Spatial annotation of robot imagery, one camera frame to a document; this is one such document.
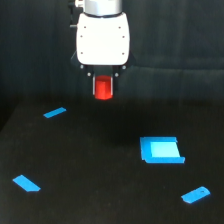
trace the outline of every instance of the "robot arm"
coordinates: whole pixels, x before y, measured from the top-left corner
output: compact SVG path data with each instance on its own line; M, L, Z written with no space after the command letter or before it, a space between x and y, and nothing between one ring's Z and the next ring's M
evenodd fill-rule
M70 22L71 28L77 28L76 52L71 63L84 69L87 76L92 78L93 95L97 93L95 82L100 78L94 73L94 66L112 66L113 74L109 76L112 96L112 86L116 85L117 78L135 64L122 0L75 0L69 6L83 8L78 24L73 24L72 18Z

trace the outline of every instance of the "black surface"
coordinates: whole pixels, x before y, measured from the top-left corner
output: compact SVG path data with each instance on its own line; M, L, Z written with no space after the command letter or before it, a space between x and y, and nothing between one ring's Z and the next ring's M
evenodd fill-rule
M46 119L58 107L67 112ZM0 135L1 223L223 223L224 109L21 104ZM141 160L141 136L175 136L184 165ZM27 193L24 175L41 190ZM211 195L188 205L200 186Z

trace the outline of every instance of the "blue rectangular paper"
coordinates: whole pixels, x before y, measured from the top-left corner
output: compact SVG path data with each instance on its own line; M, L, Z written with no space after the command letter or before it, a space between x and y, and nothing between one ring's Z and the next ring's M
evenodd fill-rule
M198 201L199 199L201 198L204 198L205 196L209 195L210 192L207 188L205 187L199 187L198 189L194 190L194 191L191 191L183 196L181 196L181 198L191 204L195 201Z
M175 137L140 138L142 160L147 163L184 163Z
M58 109L56 109L56 110L53 110L53 111L51 111L51 112L48 112L48 113L44 114L44 116L45 116L46 118L50 118L50 117L53 117L53 116L55 116L55 115L61 114L61 113L65 112L65 111L66 111L66 109L63 108L63 107L61 107L61 108L58 108Z
M13 179L13 181L27 192L40 190L40 188L37 185L35 185L33 182L28 180L23 175L16 177L15 179Z

